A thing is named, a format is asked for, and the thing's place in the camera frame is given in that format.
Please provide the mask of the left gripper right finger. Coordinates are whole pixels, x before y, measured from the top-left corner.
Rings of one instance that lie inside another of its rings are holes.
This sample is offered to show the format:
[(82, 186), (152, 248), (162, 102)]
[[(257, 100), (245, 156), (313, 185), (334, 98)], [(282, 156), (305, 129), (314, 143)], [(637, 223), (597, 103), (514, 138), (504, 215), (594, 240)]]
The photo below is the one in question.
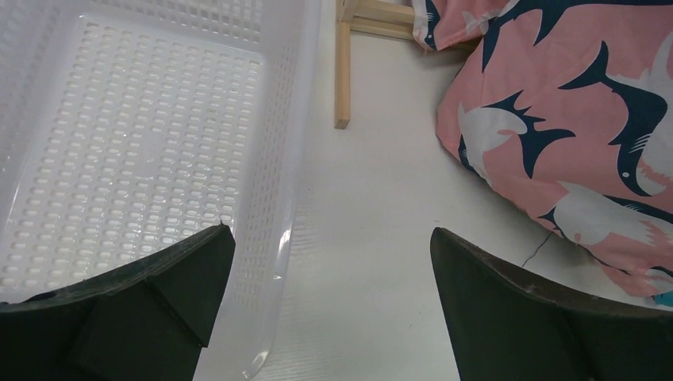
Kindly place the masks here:
[(671, 312), (566, 287), (441, 227), (430, 256), (462, 380), (671, 379)]

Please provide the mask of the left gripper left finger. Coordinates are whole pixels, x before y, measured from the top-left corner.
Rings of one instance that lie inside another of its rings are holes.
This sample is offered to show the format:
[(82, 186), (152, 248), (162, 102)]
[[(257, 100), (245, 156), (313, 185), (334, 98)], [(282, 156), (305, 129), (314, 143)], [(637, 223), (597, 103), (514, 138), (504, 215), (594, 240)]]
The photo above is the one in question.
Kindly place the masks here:
[(235, 240), (214, 225), (82, 282), (1, 305), (4, 380), (190, 380)]

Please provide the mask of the pink shark print shorts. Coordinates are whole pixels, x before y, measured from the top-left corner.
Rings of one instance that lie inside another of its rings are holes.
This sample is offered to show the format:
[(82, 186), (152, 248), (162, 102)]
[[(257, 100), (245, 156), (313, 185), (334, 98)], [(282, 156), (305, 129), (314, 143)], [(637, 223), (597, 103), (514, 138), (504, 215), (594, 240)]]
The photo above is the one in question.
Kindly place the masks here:
[(479, 40), (437, 109), (444, 148), (627, 294), (672, 291), (671, 2), (412, 6), (423, 48)]

